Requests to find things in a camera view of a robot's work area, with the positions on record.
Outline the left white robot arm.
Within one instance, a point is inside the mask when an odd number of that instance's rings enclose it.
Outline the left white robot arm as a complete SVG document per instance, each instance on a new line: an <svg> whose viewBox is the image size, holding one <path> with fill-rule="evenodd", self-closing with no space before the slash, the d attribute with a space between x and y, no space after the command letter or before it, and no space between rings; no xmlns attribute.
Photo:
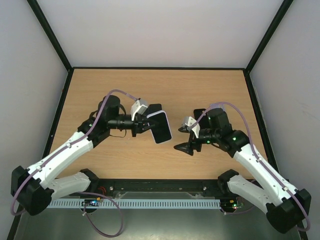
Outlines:
<svg viewBox="0 0 320 240"><path fill-rule="evenodd" d="M120 113L124 109L119 97L108 94L65 143L29 167L18 166L12 171L10 193L13 201L23 207L21 214L38 215L53 200L95 189L95 175L90 170L69 177L57 176L108 138L111 130L130 130L135 137L156 127L158 121L149 115L162 110L162 105L135 98L130 113Z"/></svg>

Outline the lilac phone case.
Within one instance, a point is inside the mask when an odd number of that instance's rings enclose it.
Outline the lilac phone case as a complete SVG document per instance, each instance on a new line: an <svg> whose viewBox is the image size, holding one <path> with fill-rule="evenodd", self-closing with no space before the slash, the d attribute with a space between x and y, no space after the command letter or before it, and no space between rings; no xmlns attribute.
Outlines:
<svg viewBox="0 0 320 240"><path fill-rule="evenodd" d="M226 108L225 108L224 104L222 104L222 103L212 103L212 104L210 104L210 107L212 109L222 109L224 112L226 111Z"/></svg>

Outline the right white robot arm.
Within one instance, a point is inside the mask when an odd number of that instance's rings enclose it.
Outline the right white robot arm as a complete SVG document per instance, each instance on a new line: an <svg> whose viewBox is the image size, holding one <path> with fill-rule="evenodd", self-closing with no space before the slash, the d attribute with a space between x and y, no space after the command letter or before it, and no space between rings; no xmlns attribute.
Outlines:
<svg viewBox="0 0 320 240"><path fill-rule="evenodd" d="M198 117L186 116L179 132L189 133L188 142L174 149L190 156L202 145L213 145L245 167L258 184L230 169L218 177L218 191L245 198L260 209L279 233L285 234L308 218L311 195L282 177L259 153L249 133L233 129L222 108L208 108Z"/></svg>

